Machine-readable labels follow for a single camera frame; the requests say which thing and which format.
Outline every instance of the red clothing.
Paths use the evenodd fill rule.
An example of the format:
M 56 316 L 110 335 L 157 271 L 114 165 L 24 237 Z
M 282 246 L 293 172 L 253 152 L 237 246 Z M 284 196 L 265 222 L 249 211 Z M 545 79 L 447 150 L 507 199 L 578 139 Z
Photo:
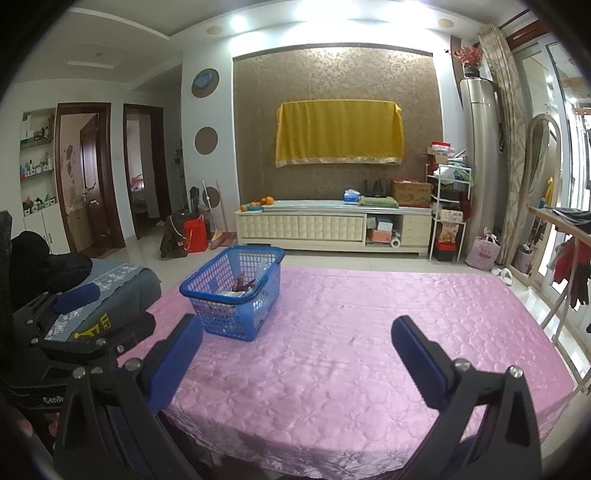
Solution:
M 574 239 L 572 238 L 566 244 L 564 250 L 556 260 L 556 267 L 554 268 L 554 281 L 562 283 L 566 278 L 570 278 L 570 270 L 573 267 L 574 256 Z M 579 259 L 580 265 L 589 265 L 591 262 L 591 247 L 588 247 L 583 242 L 579 242 Z

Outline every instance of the blue clock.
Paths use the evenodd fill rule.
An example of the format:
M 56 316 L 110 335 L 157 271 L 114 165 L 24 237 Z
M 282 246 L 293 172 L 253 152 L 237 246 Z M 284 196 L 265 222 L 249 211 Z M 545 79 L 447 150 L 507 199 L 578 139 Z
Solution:
M 213 75 L 211 73 L 201 72 L 193 80 L 193 86 L 195 86 L 199 89 L 204 89 L 209 86 L 209 84 L 212 82 L 212 80 L 213 80 Z

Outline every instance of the yellow cloth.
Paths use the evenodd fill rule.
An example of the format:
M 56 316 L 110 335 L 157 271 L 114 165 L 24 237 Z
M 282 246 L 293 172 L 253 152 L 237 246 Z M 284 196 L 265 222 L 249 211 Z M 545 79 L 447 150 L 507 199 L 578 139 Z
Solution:
M 306 100 L 277 110 L 277 168 L 311 163 L 401 164 L 402 109 L 380 100 Z
M 546 186 L 546 193 L 544 194 L 544 201 L 546 205 L 552 205 L 552 195 L 554 194 L 554 179 L 550 177 Z

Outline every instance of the blue plastic basket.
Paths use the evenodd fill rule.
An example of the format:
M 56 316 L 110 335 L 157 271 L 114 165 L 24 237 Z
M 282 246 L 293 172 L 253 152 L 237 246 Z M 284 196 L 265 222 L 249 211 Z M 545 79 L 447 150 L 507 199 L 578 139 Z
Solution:
M 191 300 L 207 333 L 252 342 L 279 296 L 284 256 L 281 248 L 274 247 L 226 248 L 185 280 L 180 293 Z M 219 295 L 231 290 L 241 274 L 245 283 L 254 280 L 261 264 L 265 266 L 264 275 L 248 295 Z

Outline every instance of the blue gripper pad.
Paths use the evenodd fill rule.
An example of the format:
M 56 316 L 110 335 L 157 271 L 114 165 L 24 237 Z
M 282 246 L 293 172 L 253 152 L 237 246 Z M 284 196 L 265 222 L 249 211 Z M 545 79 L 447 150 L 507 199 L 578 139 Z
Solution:
M 53 312 L 65 315 L 74 310 L 97 301 L 100 298 L 100 288 L 94 283 L 89 283 L 74 290 L 62 293 L 53 304 Z
M 429 341 L 406 315 L 394 320 L 391 333 L 392 344 L 427 407 L 445 410 L 455 383 L 452 360 L 438 343 Z
M 144 359 L 138 382 L 156 415 L 168 407 L 203 340 L 203 325 L 187 314 L 166 340 L 160 340 Z

